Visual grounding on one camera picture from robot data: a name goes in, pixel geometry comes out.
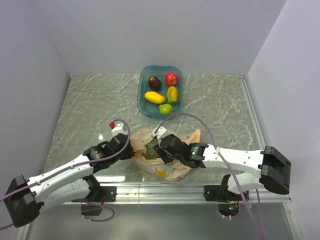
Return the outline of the green netted melon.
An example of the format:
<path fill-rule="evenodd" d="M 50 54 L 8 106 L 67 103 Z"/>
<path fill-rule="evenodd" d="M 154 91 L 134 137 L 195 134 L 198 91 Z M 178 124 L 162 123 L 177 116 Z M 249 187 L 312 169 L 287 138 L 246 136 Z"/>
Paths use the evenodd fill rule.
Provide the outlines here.
<path fill-rule="evenodd" d="M 145 145 L 146 153 L 143 156 L 147 160 L 157 159 L 159 157 L 158 153 L 155 151 L 154 147 L 158 144 L 158 140 L 153 138 L 150 142 Z"/>

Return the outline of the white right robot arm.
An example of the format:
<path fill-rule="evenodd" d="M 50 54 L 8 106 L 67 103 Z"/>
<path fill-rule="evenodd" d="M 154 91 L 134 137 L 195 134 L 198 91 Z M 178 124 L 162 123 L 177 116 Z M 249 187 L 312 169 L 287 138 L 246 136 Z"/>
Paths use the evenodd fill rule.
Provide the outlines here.
<path fill-rule="evenodd" d="M 167 133 L 155 134 L 153 138 L 158 142 L 154 150 L 165 164 L 177 160 L 193 169 L 240 171 L 240 174 L 224 177 L 221 182 L 220 194 L 226 200 L 256 189 L 266 189 L 278 195 L 288 195 L 290 192 L 292 164 L 273 146 L 246 151 L 214 147 L 207 143 L 187 144 Z"/>

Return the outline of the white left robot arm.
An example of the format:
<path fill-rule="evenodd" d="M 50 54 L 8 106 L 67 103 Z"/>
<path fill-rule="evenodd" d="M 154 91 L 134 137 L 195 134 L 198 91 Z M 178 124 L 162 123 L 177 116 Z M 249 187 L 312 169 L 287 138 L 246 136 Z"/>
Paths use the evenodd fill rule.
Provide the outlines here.
<path fill-rule="evenodd" d="M 13 226 L 25 226 L 40 213 L 65 202 L 101 202 L 105 191 L 94 174 L 132 156 L 130 137 L 119 133 L 54 170 L 28 179 L 15 177 L 3 200 Z"/>

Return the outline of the translucent orange plastic bag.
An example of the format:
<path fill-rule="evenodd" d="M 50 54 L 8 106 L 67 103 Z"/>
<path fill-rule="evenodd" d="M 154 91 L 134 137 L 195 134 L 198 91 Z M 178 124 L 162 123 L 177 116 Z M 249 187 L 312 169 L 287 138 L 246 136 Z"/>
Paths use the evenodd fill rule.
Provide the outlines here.
<path fill-rule="evenodd" d="M 160 150 L 158 140 L 152 137 L 151 128 L 142 128 L 130 137 L 134 156 L 132 161 L 143 171 L 167 181 L 179 181 L 190 171 L 189 166 L 169 157 Z"/>

